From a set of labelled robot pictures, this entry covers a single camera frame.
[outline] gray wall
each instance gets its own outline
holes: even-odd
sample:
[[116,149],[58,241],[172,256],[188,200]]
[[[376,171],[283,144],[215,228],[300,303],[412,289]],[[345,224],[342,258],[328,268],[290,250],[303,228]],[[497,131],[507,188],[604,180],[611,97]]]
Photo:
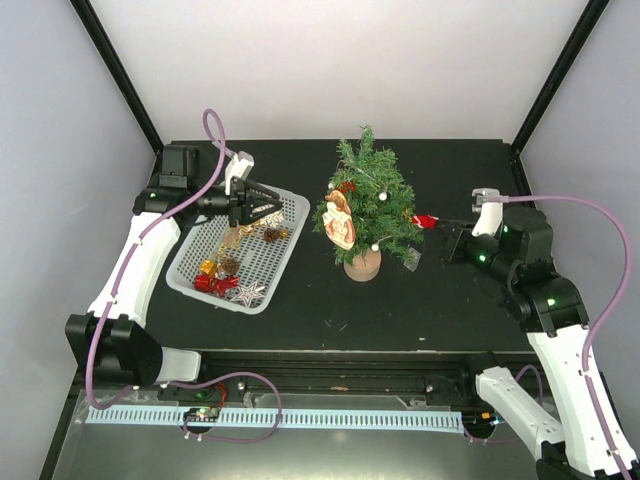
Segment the gray wall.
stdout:
[[76,365],[64,338],[126,238],[153,155],[69,2],[0,16],[0,464],[37,478]]
[[[597,201],[621,218],[640,252],[640,2],[607,7],[523,152],[536,193]],[[560,270],[580,288],[595,319],[622,272],[620,239],[596,212],[544,204]],[[640,452],[640,277],[596,342],[626,434]]]

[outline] metal floor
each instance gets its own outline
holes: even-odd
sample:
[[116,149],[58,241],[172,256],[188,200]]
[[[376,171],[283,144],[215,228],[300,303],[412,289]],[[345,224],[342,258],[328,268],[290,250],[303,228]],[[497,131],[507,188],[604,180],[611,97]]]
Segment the metal floor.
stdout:
[[[289,407],[294,406],[291,401],[288,403]],[[309,407],[306,402],[300,406]],[[252,436],[259,430],[220,428],[216,433]],[[495,438],[511,435],[510,429],[501,425]],[[466,438],[452,433],[282,429],[258,444],[233,445],[198,442],[193,436],[185,440],[178,427],[74,421],[54,478],[535,480],[537,477],[533,458],[521,442],[470,445]]]

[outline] artificial christmas tree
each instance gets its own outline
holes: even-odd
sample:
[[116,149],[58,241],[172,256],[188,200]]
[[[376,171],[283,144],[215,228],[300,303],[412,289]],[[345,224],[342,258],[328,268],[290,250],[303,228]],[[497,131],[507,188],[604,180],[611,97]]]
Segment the artificial christmas tree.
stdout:
[[354,151],[340,140],[338,170],[329,182],[325,200],[314,214],[314,231],[326,233],[336,244],[336,264],[344,263],[354,278],[358,270],[370,280],[380,266],[380,250],[403,260],[410,258],[408,241],[422,241],[412,221],[414,193],[396,168],[391,150],[374,151],[371,127],[364,127],[360,147]]

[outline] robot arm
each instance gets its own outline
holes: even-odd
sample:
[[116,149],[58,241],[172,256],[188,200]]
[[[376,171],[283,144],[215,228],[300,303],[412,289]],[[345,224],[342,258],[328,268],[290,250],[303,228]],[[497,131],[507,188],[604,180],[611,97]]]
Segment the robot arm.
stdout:
[[[511,207],[504,212],[497,236],[492,234],[495,219],[480,223],[490,226],[480,225],[485,231],[478,232],[478,225],[444,225],[443,258],[470,263],[500,283],[504,305],[519,321],[545,370],[561,423],[529,397],[493,356],[471,364],[476,395],[492,405],[527,445],[539,478],[622,478],[583,377],[587,313],[575,285],[555,271],[553,231],[544,214]],[[589,358],[589,372],[598,372],[593,352]],[[598,374],[591,379],[625,473],[640,478],[636,454],[622,433],[602,379]]]
[[[138,386],[194,380],[200,369],[200,354],[162,347],[144,330],[149,299],[181,228],[197,214],[226,215],[229,225],[236,226],[251,224],[282,208],[277,193],[247,178],[253,158],[240,152],[231,161],[221,185],[212,187],[186,211],[163,220],[140,241],[143,230],[197,189],[201,154],[194,147],[165,147],[160,172],[136,198],[131,229],[109,280],[88,313],[71,315],[67,322],[67,339],[83,369],[97,321],[107,304],[113,303],[100,339],[95,378]],[[134,244],[138,246],[120,280],[115,301],[112,287]]]

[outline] white plastic basket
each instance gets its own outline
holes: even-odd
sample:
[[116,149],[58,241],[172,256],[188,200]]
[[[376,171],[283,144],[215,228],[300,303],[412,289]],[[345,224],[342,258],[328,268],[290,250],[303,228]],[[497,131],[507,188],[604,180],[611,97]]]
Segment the white plastic basket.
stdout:
[[240,269],[236,274],[238,284],[248,287],[253,282],[258,282],[259,286],[265,287],[261,292],[264,297],[252,300],[246,307],[242,303],[230,301],[238,293],[237,289],[227,291],[226,295],[220,298],[214,294],[199,292],[193,287],[200,265],[207,259],[213,260],[228,231],[229,223],[225,216],[216,217],[208,223],[191,229],[167,270],[166,279],[169,287],[184,295],[234,312],[252,315],[267,308],[310,209],[309,201],[300,195],[279,188],[267,188],[280,194],[284,214],[284,221],[280,224],[280,228],[288,230],[289,236],[267,243],[263,238],[264,230],[257,228],[253,235],[242,238],[237,249],[227,250],[228,254],[240,263]]

